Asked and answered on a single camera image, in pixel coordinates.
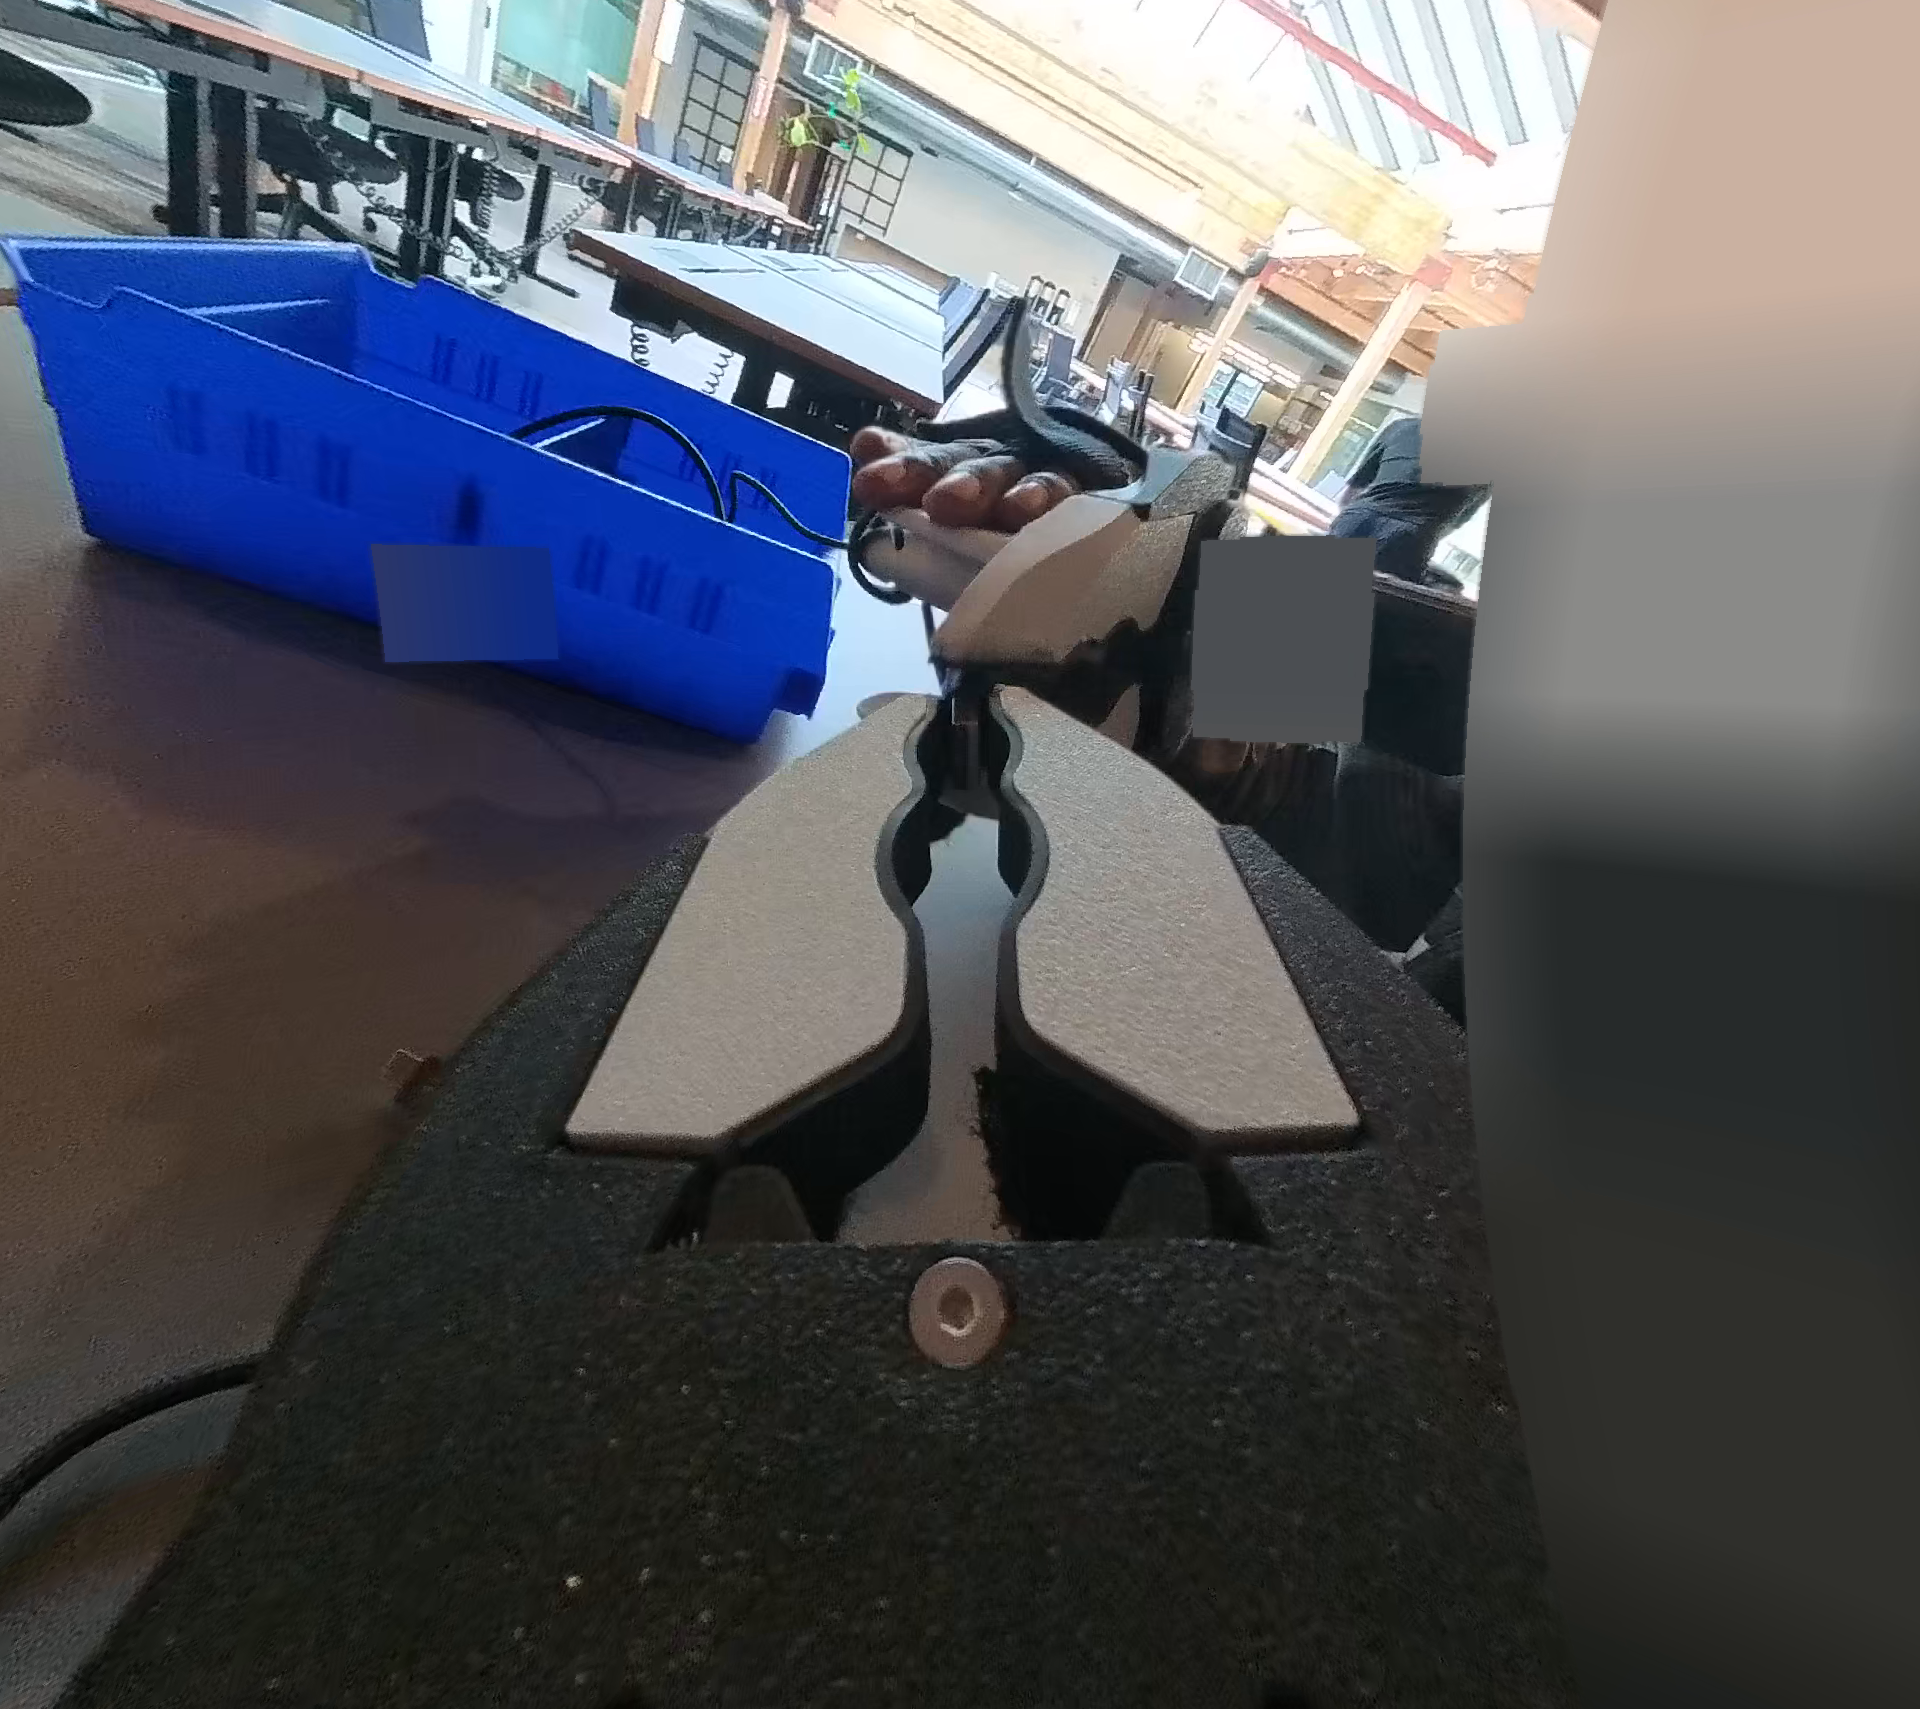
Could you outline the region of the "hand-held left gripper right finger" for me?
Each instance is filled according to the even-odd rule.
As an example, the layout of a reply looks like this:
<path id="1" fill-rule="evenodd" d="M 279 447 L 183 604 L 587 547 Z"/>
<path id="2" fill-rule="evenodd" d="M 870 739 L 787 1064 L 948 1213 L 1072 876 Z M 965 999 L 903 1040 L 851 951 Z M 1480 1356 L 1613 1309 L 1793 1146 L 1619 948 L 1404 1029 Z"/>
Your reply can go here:
<path id="1" fill-rule="evenodd" d="M 992 1170 L 1007 1208 L 1117 1208 L 1137 1169 L 1341 1153 L 1349 1094 L 1212 813 L 1024 687 L 992 697 Z"/>

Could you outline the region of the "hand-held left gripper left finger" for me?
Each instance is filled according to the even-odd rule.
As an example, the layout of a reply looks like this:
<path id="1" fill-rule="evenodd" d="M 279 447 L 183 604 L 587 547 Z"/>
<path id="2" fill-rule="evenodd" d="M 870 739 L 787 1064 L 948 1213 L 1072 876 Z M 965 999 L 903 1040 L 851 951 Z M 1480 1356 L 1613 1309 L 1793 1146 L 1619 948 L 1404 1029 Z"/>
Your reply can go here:
<path id="1" fill-rule="evenodd" d="M 930 697 L 774 771 L 705 841 L 565 1146 L 779 1169 L 843 1208 L 930 1104 Z"/>

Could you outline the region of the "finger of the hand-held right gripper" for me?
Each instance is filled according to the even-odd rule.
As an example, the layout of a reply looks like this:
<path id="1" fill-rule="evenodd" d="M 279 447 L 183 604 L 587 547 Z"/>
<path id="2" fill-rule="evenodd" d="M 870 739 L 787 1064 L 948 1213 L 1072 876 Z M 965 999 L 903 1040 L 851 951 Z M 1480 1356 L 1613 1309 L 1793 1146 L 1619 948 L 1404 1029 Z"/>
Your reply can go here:
<path id="1" fill-rule="evenodd" d="M 1237 497 L 1137 509 L 1069 497 L 1013 535 L 932 631 L 941 670 L 1065 665 L 1117 631 L 1151 633 L 1212 538 L 1246 538 Z"/>
<path id="2" fill-rule="evenodd" d="M 1131 751 L 1188 751 L 1188 619 L 1151 631 L 1134 619 L 1083 641 L 1050 676 L 1050 705 Z"/>

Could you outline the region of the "blue plastic bin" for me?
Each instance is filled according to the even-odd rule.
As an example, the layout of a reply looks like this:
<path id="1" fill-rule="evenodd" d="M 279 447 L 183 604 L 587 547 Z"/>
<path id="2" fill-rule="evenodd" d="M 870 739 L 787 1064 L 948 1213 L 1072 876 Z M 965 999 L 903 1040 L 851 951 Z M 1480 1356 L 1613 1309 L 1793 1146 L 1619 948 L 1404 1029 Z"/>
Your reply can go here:
<path id="1" fill-rule="evenodd" d="M 83 531 L 727 739 L 814 713 L 843 453 L 356 245 L 5 236 Z"/>

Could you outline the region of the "person's right hand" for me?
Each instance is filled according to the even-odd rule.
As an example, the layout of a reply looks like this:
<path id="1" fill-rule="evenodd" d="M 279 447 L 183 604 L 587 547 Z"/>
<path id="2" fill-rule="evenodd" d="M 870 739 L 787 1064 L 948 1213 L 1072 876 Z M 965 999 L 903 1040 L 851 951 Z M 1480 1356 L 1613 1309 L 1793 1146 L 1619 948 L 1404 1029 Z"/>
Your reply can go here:
<path id="1" fill-rule="evenodd" d="M 1134 465 L 1081 418 L 1033 434 L 1011 406 L 924 434 L 859 426 L 849 458 L 862 511 L 921 509 L 941 528 L 1002 535 L 1040 523 L 1069 497 L 1134 477 Z"/>

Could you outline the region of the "dark office desk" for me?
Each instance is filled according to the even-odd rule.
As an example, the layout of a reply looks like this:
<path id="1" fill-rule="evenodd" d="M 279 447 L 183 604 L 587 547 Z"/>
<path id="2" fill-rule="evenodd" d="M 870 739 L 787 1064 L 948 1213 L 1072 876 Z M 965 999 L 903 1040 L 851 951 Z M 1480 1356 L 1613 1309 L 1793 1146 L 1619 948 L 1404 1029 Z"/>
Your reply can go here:
<path id="1" fill-rule="evenodd" d="M 610 313 L 650 334 L 698 334 L 742 357 L 742 407 L 787 400 L 942 407 L 937 293 L 865 263 L 742 243 L 570 231 L 569 251 L 610 281 Z"/>

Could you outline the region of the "hanging green plant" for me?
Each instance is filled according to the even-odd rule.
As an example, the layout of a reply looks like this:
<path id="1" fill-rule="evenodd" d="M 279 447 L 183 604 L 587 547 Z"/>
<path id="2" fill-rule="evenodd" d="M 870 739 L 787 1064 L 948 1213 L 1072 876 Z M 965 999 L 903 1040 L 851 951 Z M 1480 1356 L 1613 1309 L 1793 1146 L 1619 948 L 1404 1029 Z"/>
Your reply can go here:
<path id="1" fill-rule="evenodd" d="M 878 143 L 865 120 L 862 82 L 865 71 L 859 62 L 838 71 L 820 100 L 807 100 L 798 110 L 781 119 L 781 146 L 843 163 L 870 159 Z"/>

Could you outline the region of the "long office desk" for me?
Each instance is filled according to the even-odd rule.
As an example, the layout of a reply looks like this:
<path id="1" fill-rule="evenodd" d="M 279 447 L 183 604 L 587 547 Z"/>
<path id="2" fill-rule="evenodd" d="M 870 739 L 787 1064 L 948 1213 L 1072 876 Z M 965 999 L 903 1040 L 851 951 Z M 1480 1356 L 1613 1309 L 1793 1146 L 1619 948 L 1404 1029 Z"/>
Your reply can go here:
<path id="1" fill-rule="evenodd" d="M 254 236 L 259 105 L 321 119 L 345 104 L 403 137 L 398 272 L 413 281 L 443 272 L 464 150 L 529 177 L 510 276 L 553 291 L 561 283 L 542 272 L 542 251 L 581 220 L 581 209 L 547 209 L 556 179 L 587 190 L 652 184 L 671 209 L 705 205 L 721 238 L 797 243 L 812 231 L 764 190 L 730 190 L 278 0 L 5 0 L 5 28 L 166 76 L 174 236 Z"/>

